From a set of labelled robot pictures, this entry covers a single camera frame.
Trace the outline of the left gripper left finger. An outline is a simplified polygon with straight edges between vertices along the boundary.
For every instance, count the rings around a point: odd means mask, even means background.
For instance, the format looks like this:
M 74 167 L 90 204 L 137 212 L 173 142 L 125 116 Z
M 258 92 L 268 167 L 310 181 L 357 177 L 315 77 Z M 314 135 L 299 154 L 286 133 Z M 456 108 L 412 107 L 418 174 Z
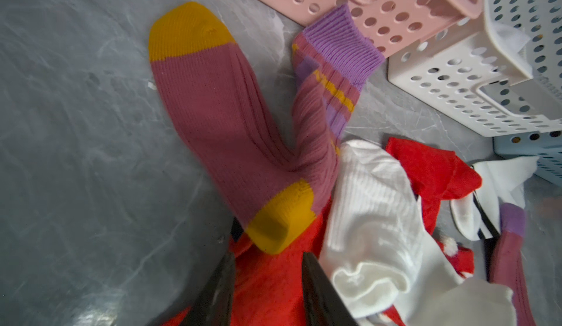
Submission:
M 235 257 L 227 252 L 180 325 L 229 326 L 235 279 Z

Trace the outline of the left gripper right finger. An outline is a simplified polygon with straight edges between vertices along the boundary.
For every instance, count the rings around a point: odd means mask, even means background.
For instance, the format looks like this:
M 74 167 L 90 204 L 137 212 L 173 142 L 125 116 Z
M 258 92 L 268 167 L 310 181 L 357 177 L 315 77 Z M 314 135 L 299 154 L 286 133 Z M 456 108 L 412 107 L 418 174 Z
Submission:
M 301 282 L 308 326 L 357 326 L 311 252 L 302 256 Z

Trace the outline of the maroon sock yellow heel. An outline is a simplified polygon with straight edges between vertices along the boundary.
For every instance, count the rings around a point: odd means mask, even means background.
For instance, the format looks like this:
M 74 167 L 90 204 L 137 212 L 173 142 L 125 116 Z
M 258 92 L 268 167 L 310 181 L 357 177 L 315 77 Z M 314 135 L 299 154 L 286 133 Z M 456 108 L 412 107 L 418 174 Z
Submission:
M 492 283 L 507 286 L 512 290 L 512 304 L 517 315 L 517 325 L 536 325 L 522 265 L 526 213 L 521 207 L 503 203 L 500 206 L 500 215 L 501 235 L 493 250 L 489 278 Z

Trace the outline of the blue plastic basket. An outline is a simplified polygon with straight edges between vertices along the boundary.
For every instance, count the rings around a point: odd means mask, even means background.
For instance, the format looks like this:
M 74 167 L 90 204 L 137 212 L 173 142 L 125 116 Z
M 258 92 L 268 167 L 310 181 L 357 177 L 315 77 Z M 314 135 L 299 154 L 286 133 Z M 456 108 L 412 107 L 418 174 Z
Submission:
M 538 156 L 536 175 L 561 187 L 561 131 L 538 131 L 495 137 L 494 151 L 505 159 Z

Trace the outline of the white plastic basket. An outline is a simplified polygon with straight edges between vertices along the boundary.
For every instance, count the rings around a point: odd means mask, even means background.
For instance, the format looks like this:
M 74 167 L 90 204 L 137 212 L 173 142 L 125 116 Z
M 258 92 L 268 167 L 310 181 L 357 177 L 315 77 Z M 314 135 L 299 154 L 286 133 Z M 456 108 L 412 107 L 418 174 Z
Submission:
M 389 60 L 389 81 L 484 137 L 561 128 L 561 0 L 480 0 Z

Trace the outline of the pink plastic basket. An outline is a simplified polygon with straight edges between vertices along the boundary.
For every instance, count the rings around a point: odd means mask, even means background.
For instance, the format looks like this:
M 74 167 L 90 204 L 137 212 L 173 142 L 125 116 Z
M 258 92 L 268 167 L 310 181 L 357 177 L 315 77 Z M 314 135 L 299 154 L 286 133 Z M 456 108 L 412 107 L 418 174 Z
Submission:
M 483 7 L 483 0 L 259 1 L 302 26 L 346 4 L 358 29 L 387 58 L 410 44 L 427 41 L 463 19 L 476 19 Z

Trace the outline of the red plain sock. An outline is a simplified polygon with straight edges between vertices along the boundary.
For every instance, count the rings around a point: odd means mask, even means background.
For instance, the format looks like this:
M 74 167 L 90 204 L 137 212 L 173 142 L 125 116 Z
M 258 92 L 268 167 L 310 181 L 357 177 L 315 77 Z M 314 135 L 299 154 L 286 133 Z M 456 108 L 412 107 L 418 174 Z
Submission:
M 481 177 L 452 151 L 439 150 L 411 140 L 392 138 L 382 148 L 397 159 L 421 204 L 422 223 L 432 236 L 441 202 L 465 197 L 482 184 Z M 233 325 L 304 325 L 301 257 L 323 248 L 329 210 L 286 251 L 277 256 L 260 253 L 246 238 L 234 244 L 237 277 L 234 287 Z M 462 277 L 474 272 L 474 256 L 458 258 L 437 243 L 446 259 Z M 382 312 L 399 325 L 405 324 L 395 307 Z

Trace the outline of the white ribbed sock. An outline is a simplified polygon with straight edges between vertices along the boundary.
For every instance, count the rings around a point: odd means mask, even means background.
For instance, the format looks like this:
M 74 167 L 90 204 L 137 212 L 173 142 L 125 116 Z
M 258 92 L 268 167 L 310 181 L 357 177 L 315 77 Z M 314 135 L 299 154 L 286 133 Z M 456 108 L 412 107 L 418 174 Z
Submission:
M 407 325 L 515 325 L 512 291 L 460 276 L 422 223 L 397 159 L 365 140 L 340 149 L 320 264 L 359 325 L 395 307 Z

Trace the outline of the maroon sock yellow toe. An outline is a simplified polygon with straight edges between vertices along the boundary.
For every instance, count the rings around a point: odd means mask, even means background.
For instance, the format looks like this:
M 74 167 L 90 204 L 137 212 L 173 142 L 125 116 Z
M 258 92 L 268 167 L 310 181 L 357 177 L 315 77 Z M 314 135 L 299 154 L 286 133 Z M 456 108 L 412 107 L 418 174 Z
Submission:
M 235 39 L 189 2 L 149 33 L 157 90 L 181 140 L 198 157 L 250 240 L 286 250 L 322 212 L 337 178 L 340 143 L 365 83 L 384 62 L 343 4 L 291 45 L 295 145 L 285 145 Z

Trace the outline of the white folded sock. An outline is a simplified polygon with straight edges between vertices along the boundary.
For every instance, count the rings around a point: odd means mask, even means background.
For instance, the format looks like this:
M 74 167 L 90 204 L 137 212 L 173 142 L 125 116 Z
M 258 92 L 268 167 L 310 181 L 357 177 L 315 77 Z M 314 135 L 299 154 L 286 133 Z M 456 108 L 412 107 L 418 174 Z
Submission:
M 501 235 L 500 206 L 525 206 L 524 183 L 538 168 L 538 156 L 478 162 L 471 166 L 482 179 L 480 188 L 450 201 L 452 217 L 461 235 L 470 241 Z

